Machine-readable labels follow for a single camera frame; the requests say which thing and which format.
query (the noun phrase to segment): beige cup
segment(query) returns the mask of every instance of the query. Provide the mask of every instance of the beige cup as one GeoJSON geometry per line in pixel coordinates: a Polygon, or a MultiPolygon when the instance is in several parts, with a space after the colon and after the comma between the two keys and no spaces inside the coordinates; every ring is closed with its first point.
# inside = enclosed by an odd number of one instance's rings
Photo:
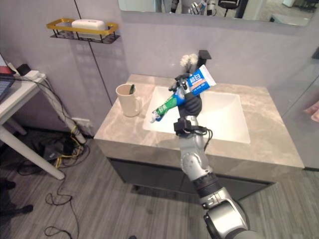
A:
{"type": "Polygon", "coordinates": [[[128,117],[137,116],[140,113],[142,101],[140,97],[136,97],[134,88],[133,94],[130,95],[130,88],[132,84],[122,84],[116,88],[123,114],[128,117]]]}

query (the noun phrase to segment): faucet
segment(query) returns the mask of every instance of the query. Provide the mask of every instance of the faucet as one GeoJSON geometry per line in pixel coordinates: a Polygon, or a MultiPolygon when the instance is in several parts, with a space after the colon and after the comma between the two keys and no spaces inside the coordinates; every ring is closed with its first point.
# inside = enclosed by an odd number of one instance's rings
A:
{"type": "Polygon", "coordinates": [[[202,65],[205,65],[206,61],[210,60],[210,59],[211,59],[211,56],[210,56],[210,54],[209,54],[209,52],[207,50],[199,50],[199,52],[198,52],[198,62],[197,62],[196,69],[198,69],[202,65]]]}

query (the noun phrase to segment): chair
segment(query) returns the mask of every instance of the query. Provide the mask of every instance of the chair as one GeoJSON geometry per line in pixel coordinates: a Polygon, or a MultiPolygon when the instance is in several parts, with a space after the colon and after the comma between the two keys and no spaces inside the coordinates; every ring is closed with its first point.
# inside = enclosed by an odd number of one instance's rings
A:
{"type": "Polygon", "coordinates": [[[239,6],[240,0],[219,0],[218,5],[226,9],[224,17],[227,15],[229,9],[236,9],[239,6]]]}

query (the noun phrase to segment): soap dish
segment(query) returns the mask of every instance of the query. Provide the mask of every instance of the soap dish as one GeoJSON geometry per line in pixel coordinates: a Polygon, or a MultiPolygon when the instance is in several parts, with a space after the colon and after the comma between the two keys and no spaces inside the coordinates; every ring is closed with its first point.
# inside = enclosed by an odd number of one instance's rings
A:
{"type": "Polygon", "coordinates": [[[46,27],[53,30],[54,35],[51,37],[54,38],[111,44],[120,37],[115,34],[115,31],[118,29],[116,23],[106,23],[108,30],[95,30],[71,27],[73,21],[74,19],[71,18],[59,18],[58,20],[48,23],[46,27]]]}

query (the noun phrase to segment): dark gray cabinet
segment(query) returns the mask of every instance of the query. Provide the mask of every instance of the dark gray cabinet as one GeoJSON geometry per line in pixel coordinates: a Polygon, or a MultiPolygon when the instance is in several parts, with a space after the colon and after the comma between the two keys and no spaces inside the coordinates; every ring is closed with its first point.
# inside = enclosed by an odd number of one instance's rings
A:
{"type": "MultiPolygon", "coordinates": [[[[130,162],[109,158],[121,179],[130,184],[160,188],[184,193],[196,193],[192,183],[180,168],[130,162]]],[[[220,184],[227,188],[233,199],[239,200],[267,187],[268,182],[218,175],[220,184]]]]}

